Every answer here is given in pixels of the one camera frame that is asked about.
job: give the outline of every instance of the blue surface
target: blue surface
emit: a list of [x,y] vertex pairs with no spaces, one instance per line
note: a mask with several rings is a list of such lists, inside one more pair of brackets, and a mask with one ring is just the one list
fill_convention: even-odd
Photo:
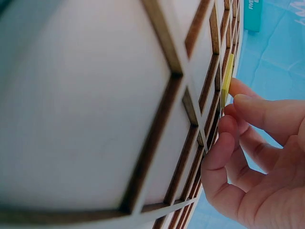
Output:
[[[260,32],[244,31],[237,78],[265,99],[305,99],[305,0],[264,0]],[[260,170],[247,159],[251,168]],[[220,215],[204,193],[188,228],[244,229]]]

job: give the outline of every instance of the grid structure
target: grid structure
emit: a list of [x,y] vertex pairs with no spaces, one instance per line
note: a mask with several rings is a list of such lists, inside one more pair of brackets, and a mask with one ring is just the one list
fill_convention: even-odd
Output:
[[[215,0],[201,0],[185,39],[178,29],[177,17],[170,1],[142,0],[171,69],[158,111],[138,158],[125,196],[118,209],[77,212],[40,212],[13,209],[0,210],[0,221],[17,224],[71,224],[99,221],[101,228],[135,228],[150,223],[151,228],[185,228],[200,195],[200,164],[214,143],[221,115],[221,87],[229,54],[236,58],[240,37],[240,0],[224,0],[224,13],[218,23]],[[195,94],[190,61],[203,25],[210,26],[212,50],[201,94]],[[208,94],[215,92],[211,105]],[[151,176],[158,164],[154,160],[165,126],[173,108],[183,103],[190,126],[172,180],[161,203],[145,204]],[[208,109],[208,116],[203,115]],[[196,154],[182,194],[178,186],[196,144]]]

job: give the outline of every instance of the hand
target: hand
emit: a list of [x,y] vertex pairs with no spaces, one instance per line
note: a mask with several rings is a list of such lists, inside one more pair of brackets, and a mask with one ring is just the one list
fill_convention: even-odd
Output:
[[[224,109],[219,138],[201,166],[207,200],[248,228],[304,229],[305,101],[263,100],[237,79],[230,94],[234,103]],[[249,124],[283,148],[269,145]],[[266,174],[249,168],[241,146]]]

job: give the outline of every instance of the wooden slat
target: wooden slat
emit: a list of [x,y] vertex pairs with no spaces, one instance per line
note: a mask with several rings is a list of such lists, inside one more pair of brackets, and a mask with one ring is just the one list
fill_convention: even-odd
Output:
[[197,171],[196,171],[196,177],[194,179],[194,183],[192,185],[192,189],[191,189],[191,192],[190,192],[190,195],[189,195],[190,199],[194,198],[194,196],[195,196],[198,183],[200,182],[200,179],[201,179],[200,177],[201,177],[201,169],[200,169],[200,166],[199,166]]
[[199,107],[200,107],[201,113],[204,110],[205,102],[206,102],[207,96],[209,94],[211,84],[214,83],[214,78],[215,78],[215,75],[217,72],[218,63],[219,63],[219,55],[212,55],[209,70],[208,70],[207,76],[205,78],[203,90],[201,92],[200,99],[199,99]]
[[218,64],[215,75],[215,90],[219,92],[221,90],[221,87],[222,87],[222,75],[220,70],[220,64]]
[[187,222],[187,220],[188,220],[188,218],[189,218],[189,216],[190,216],[190,213],[191,213],[191,211],[192,211],[192,209],[193,209],[193,206],[194,206],[194,203],[192,203],[192,204],[190,205],[190,207],[189,207],[189,209],[188,209],[188,211],[187,211],[187,213],[186,213],[186,217],[185,217],[185,219],[184,219],[184,221],[183,221],[183,224],[182,224],[182,227],[181,227],[181,228],[185,228],[186,222]]
[[188,88],[186,88],[185,90],[184,96],[182,98],[182,102],[191,124],[198,126],[199,117],[196,117],[194,102],[191,99],[190,91],[188,90]]
[[212,125],[213,125],[212,121],[215,117],[217,104],[218,104],[219,100],[220,100],[220,92],[215,92],[215,95],[214,95],[213,101],[212,101],[212,105],[211,105],[211,110],[209,112],[208,119],[207,119],[205,127],[204,127],[204,132],[205,132],[206,136],[209,135],[209,133],[212,129]]
[[212,146],[212,142],[213,142],[213,138],[214,138],[214,134],[217,130],[217,126],[218,126],[218,121],[219,121],[219,112],[216,112],[216,115],[214,117],[214,120],[213,120],[213,124],[212,124],[212,129],[214,130],[213,132],[211,131],[210,134],[209,134],[209,137],[208,137],[208,149],[210,150],[211,149],[211,146]]
[[236,4],[236,0],[233,0],[233,17],[236,18],[236,11],[237,11],[237,4]]
[[178,225],[177,225],[177,229],[182,229],[182,225],[183,225],[183,222],[187,216],[187,212],[188,212],[188,209],[189,209],[189,205],[188,206],[185,206],[183,211],[182,211],[182,214],[180,216],[180,219],[179,219],[179,222],[178,222]]
[[229,10],[230,9],[230,0],[224,0],[224,9]]
[[224,53],[224,61],[223,61],[223,66],[222,66],[222,75],[224,75],[224,73],[225,73],[225,69],[226,69],[227,64],[228,64],[230,52],[231,52],[231,48],[227,48],[227,49],[225,50],[225,53]]
[[142,190],[146,174],[151,166],[151,162],[153,161],[157,145],[161,139],[165,124],[173,107],[180,83],[181,77],[172,76],[169,80],[151,130],[145,141],[138,163],[133,172],[132,179],[128,185],[121,204],[120,209],[124,212],[132,212],[135,207],[136,201]]
[[120,218],[128,214],[116,210],[84,212],[43,212],[34,210],[0,210],[0,223],[53,225],[85,223],[91,221]]
[[219,53],[220,53],[220,29],[218,27],[217,18],[218,18],[217,9],[214,4],[212,13],[210,16],[210,29],[211,29],[213,53],[219,55]]
[[230,19],[229,19],[229,26],[228,26],[228,29],[227,29],[227,33],[226,33],[226,46],[227,48],[230,48],[231,47],[231,26],[230,26]]
[[182,74],[182,67],[158,0],[142,0],[173,73]]
[[185,38],[185,47],[188,57],[190,58],[199,34],[199,31],[204,24],[204,21],[209,18],[212,7],[212,0],[201,0],[193,22]]
[[189,197],[189,193],[191,191],[192,184],[195,180],[196,172],[200,166],[203,155],[204,155],[203,147],[199,146],[197,149],[193,164],[192,164],[190,174],[187,178],[187,181],[185,183],[185,186],[184,186],[181,198],[180,198],[180,200],[182,200],[182,201],[185,201]]
[[166,216],[163,216],[163,217],[161,217],[161,218],[158,218],[158,219],[155,221],[155,223],[154,223],[152,229],[161,229],[161,228],[163,227],[163,224],[164,224],[165,220],[166,220]]
[[192,146],[195,143],[196,136],[198,136],[198,128],[191,125],[175,173],[164,198],[165,204],[172,205],[175,201],[177,189],[181,181],[181,177],[189,158]]
[[224,36],[228,29],[229,19],[230,19],[230,11],[224,10],[224,16],[220,27],[221,45],[223,45],[224,42]]

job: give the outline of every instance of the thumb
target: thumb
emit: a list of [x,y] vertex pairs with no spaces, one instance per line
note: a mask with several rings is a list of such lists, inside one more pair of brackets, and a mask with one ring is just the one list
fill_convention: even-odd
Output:
[[234,97],[234,108],[248,123],[269,133],[287,136],[297,135],[305,118],[302,100],[268,101],[238,94]]

